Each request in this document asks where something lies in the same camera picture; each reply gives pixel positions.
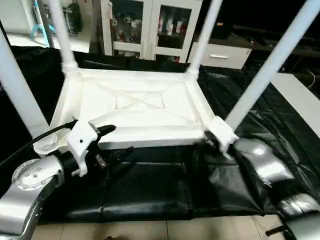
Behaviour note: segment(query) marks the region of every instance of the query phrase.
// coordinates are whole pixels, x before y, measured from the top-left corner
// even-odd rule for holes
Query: cabinet
[[[194,42],[187,61],[188,63],[191,63],[197,47],[198,43]],[[207,44],[201,64],[210,67],[242,69],[250,53],[250,48]]]
[[[185,63],[201,0],[102,0],[106,55]]]

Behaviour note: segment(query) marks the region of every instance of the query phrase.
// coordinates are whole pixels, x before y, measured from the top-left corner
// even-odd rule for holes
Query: white table
[[[320,138],[320,100],[292,74],[277,73],[271,83]]]

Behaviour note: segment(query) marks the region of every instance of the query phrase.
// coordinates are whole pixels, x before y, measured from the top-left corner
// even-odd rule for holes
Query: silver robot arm
[[[287,232],[290,239],[320,240],[320,205],[304,190],[271,147],[258,139],[240,138],[233,153],[253,169],[264,184],[284,224],[267,236]]]
[[[115,128],[113,125],[95,128],[81,121],[74,125],[67,138],[73,155],[72,172],[65,171],[63,160],[54,155],[21,164],[12,175],[11,186],[0,199],[0,240],[31,239],[45,200],[65,182],[66,174],[80,177],[87,174],[85,158],[89,151],[96,151],[94,156],[100,166],[106,167],[107,164],[101,162],[103,158],[97,144],[103,135]]]
[[[0,200],[0,239],[31,239],[44,201],[64,178],[63,166],[53,155],[20,165]]]

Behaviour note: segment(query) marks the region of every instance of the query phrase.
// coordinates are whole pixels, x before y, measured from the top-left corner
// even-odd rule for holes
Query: bottle
[[[175,32],[176,32],[177,34],[180,33],[181,27],[182,27],[182,24],[183,24],[183,23],[184,23],[184,22],[183,22],[182,20],[180,20],[180,21],[178,21],[178,22],[176,23]]]
[[[172,17],[172,15],[169,16],[168,20],[166,21],[166,34],[169,36],[172,35],[172,31],[174,29],[173,21],[174,21],[174,18]]]

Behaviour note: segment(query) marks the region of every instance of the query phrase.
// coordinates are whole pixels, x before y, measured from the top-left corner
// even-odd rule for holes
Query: black cable
[[[22,147],[20,147],[17,151],[15,151],[13,154],[11,154],[9,157],[7,157],[4,161],[2,161],[0,163],[0,168],[2,168],[2,166],[4,166],[5,164],[7,164],[9,161],[11,161],[12,159],[14,159],[15,157],[17,157],[17,155],[19,155],[24,149],[28,148],[29,146],[31,146],[32,144],[34,144],[35,142],[49,136],[50,134],[55,133],[58,130],[61,129],[72,129],[74,127],[74,125],[76,124],[78,120],[73,120],[71,122],[67,122],[61,126],[57,126],[39,136],[37,136],[36,138],[32,139],[30,142],[28,142],[27,144],[23,145]]]

